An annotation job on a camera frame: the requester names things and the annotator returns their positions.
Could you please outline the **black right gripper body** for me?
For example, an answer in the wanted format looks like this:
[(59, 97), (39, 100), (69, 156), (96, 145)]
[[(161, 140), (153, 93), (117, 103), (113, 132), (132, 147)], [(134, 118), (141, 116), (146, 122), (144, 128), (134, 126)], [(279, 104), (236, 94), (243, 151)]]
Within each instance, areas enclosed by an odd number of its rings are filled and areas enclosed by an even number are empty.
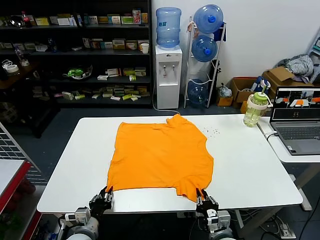
[(204, 220), (216, 220), (218, 218), (219, 204), (212, 197), (208, 196), (209, 200), (202, 200), (201, 204), (196, 204), (196, 216)]

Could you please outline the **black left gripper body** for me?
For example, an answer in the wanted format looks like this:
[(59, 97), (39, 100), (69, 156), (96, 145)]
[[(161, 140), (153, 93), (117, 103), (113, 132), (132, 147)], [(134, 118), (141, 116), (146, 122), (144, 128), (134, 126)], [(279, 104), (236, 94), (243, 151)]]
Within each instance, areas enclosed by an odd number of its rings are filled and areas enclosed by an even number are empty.
[(106, 210), (112, 208), (112, 201), (106, 201), (106, 199), (99, 198), (99, 194), (96, 194), (89, 201), (89, 208), (92, 217), (100, 217)]

